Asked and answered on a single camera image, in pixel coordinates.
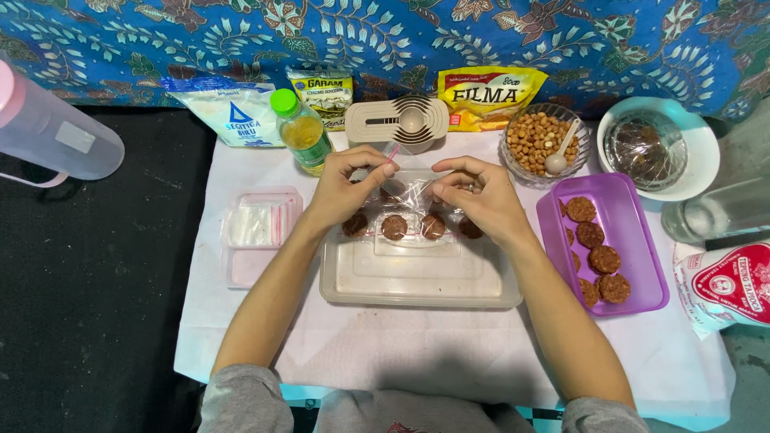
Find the glass bowl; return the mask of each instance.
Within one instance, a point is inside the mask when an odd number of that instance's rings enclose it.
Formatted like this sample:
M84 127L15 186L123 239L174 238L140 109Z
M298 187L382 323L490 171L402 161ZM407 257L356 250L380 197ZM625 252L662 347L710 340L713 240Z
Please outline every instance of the glass bowl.
M511 128L513 122L517 121L519 117L525 114L537 114L538 112L544 112L546 116L555 116L560 121L572 122L574 119L580 120L572 110L566 109L563 106L543 102L539 104L531 104L524 110L520 111L516 116L511 117L511 120L505 126L503 135L500 137L500 157L505 161L508 169L516 175L520 183L532 186L535 188L547 188L551 184L558 182L575 174L588 160L588 154L590 152L591 143L589 140L588 128L582 120L577 125L575 130L575 136L577 137L577 157L575 158L572 166L568 166L563 172L555 175L538 176L519 164L511 155L511 151L508 148L508 129Z

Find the white bowl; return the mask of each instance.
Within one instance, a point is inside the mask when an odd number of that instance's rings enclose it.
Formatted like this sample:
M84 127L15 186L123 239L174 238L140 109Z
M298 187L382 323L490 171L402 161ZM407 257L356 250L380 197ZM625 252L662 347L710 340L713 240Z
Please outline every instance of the white bowl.
M687 166L685 172L674 183L660 191L644 191L636 189L640 196L660 201L680 201L702 193L719 170L719 146L711 128L697 114L687 112L679 102L673 99L648 98L635 96L615 104L601 118L596 131L596 142L599 151L601 169L613 173L607 155L604 153L604 134L615 119L626 112L648 109L659 112L674 122L681 130L682 139L687 145Z

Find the logo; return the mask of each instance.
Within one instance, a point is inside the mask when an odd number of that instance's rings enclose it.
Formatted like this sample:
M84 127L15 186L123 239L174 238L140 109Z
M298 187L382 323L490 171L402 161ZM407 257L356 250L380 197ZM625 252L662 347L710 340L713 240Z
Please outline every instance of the logo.
M243 111L241 111L235 104L230 103L230 123L246 123L253 122L254 119L248 117Z
M708 282L709 288L716 294L727 295L735 291L735 283L733 280L722 275L712 278Z

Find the pink water bottle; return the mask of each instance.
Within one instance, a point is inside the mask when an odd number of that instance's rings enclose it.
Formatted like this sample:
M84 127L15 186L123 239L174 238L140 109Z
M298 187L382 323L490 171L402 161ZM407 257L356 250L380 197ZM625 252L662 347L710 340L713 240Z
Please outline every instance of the pink water bottle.
M0 152L60 173L47 183L5 173L1 177L54 186L67 176L107 177L123 162L126 150L110 128L19 75L0 57Z

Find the gray sleeve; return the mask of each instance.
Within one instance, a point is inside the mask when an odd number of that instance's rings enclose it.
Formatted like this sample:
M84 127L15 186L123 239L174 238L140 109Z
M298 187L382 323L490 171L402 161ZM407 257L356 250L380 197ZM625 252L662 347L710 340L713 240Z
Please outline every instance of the gray sleeve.
M200 410L199 433L290 433L294 418L272 371L236 364L211 377Z
M562 433L649 433L634 409L616 401L583 397L570 401L561 419Z

